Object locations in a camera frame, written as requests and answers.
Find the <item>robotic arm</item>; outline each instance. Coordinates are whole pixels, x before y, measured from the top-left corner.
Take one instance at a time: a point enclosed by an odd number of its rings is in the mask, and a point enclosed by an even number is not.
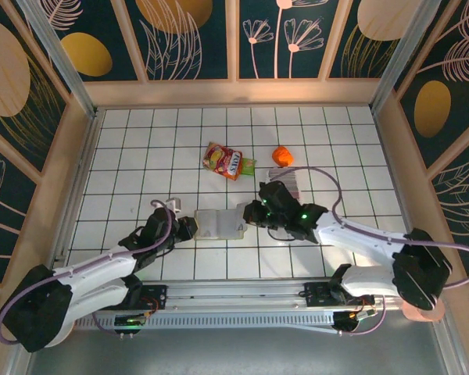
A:
[[[423,230],[391,233],[336,218],[319,205],[300,205],[280,181],[261,183],[259,196],[262,202],[253,201],[245,207],[247,223],[270,230],[284,228],[294,239],[334,245],[378,263],[370,267],[341,265],[332,277],[336,288],[333,292],[340,299],[347,295],[393,295],[419,309],[435,308],[452,272],[451,265],[437,247],[397,241],[432,241]]]

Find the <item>white grid floor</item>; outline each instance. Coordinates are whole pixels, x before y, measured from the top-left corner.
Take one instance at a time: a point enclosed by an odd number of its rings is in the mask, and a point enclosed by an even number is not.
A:
[[[257,160],[255,177],[227,180],[201,168],[210,141]],[[318,166],[338,176],[340,213],[359,223],[404,231],[399,203],[368,107],[122,109],[105,114],[71,242],[68,264],[112,248],[152,213],[150,201],[178,197],[183,216],[230,209],[256,198],[286,146],[293,166]],[[328,208],[334,185],[297,172],[302,202]],[[249,227],[242,240],[179,244],[138,276],[143,280],[212,280],[331,276],[342,263],[369,259],[331,246],[284,243]]]

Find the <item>enclosure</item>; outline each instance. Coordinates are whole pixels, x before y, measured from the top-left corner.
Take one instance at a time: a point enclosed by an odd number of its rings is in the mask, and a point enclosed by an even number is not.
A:
[[[255,173],[206,170],[210,142]],[[257,199],[279,145],[338,179],[345,218],[469,245],[469,0],[0,0],[0,308],[31,267],[116,246],[153,199],[179,216]],[[337,199],[295,178],[301,203]],[[387,298],[372,334],[312,332],[294,326],[340,308],[310,309],[303,284],[375,263],[283,239],[177,244],[137,273],[168,288],[148,329],[120,341],[88,316],[53,348],[0,344],[0,374],[469,373],[469,284],[437,323]],[[443,251],[450,281],[469,276]]]

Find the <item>snack bag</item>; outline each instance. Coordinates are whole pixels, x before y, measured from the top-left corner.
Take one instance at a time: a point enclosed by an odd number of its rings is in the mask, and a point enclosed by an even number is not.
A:
[[[203,156],[203,166],[206,170],[236,180],[242,172],[242,153],[210,142]]]

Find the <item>dark teal wallpaper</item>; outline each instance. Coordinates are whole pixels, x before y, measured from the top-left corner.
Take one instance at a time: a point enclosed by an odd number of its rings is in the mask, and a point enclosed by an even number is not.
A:
[[[83,81],[137,80],[110,0],[38,3]]]
[[[398,80],[396,81],[395,85],[394,85],[394,88],[395,90],[398,90],[399,86],[403,83],[403,81],[405,80],[405,77],[406,75],[408,74],[408,71],[412,68],[412,64],[414,63],[414,60],[415,58],[418,56],[418,54],[421,52],[421,49],[424,47],[425,45],[425,42],[427,41],[427,39],[429,38],[429,35],[431,35],[431,32],[433,31],[433,29],[435,28],[436,24],[438,23],[439,21],[439,18],[441,17],[442,13],[445,11],[445,8],[446,6],[448,5],[449,3],[449,0],[442,0],[440,3],[439,3],[439,7],[438,7],[438,10],[436,11],[436,14],[434,16],[434,18],[432,19],[431,23],[429,24],[428,28],[426,29],[426,31],[424,32],[424,35],[422,35],[422,38],[421,40],[419,41],[419,44],[417,46],[417,48],[415,48],[415,51],[414,53],[412,54],[412,56],[410,57],[410,60],[408,61],[408,63],[406,64],[405,66],[405,69],[403,69],[403,72],[401,72],[401,74],[399,75],[399,78]]]
[[[469,0],[461,2],[400,102],[429,167],[469,127]]]
[[[318,77],[338,0],[291,3],[240,1],[240,78]]]
[[[150,80],[227,78],[224,0],[126,0]]]
[[[432,184],[453,239],[469,245],[469,146],[451,162]],[[460,252],[469,273],[469,253]]]
[[[0,7],[0,135],[42,170],[65,107]]]
[[[16,246],[36,184],[0,154],[0,283]]]

